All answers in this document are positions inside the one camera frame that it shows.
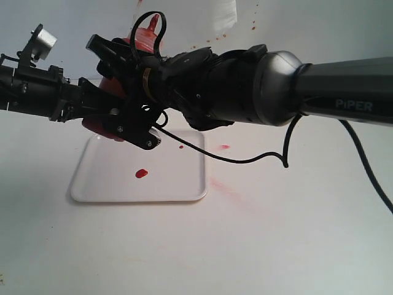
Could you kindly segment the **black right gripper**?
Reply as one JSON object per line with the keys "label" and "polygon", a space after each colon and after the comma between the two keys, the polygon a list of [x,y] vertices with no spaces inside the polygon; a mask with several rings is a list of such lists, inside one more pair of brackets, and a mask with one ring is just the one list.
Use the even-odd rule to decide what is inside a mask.
{"label": "black right gripper", "polygon": [[[164,62],[157,57],[142,57],[142,69],[139,71],[144,99],[146,104],[143,106],[146,111],[149,106],[161,107],[163,112],[160,116],[166,114],[166,109],[171,108],[181,112],[186,120],[190,120],[190,104],[186,102],[179,92],[176,92],[173,85],[165,82],[163,76]],[[157,121],[152,127],[160,127]]]}

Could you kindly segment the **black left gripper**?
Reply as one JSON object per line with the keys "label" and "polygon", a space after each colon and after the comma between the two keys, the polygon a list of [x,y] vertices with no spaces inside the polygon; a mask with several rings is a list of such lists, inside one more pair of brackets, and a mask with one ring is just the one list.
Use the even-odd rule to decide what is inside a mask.
{"label": "black left gripper", "polygon": [[121,109],[126,94],[116,78],[103,77],[99,86],[81,77],[78,86],[63,77],[63,69],[43,70],[20,64],[19,58],[1,54],[1,62],[18,63],[17,68],[1,65],[1,109],[66,122]]}

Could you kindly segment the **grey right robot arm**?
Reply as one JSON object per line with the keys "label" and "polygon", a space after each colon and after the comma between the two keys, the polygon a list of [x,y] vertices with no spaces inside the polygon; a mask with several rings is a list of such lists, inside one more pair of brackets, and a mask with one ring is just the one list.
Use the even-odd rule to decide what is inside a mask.
{"label": "grey right robot arm", "polygon": [[297,115],[392,125],[391,57],[312,64],[260,44],[163,58],[98,35],[86,48],[102,75],[123,84],[131,106],[177,110],[200,131],[235,122],[282,126]]}

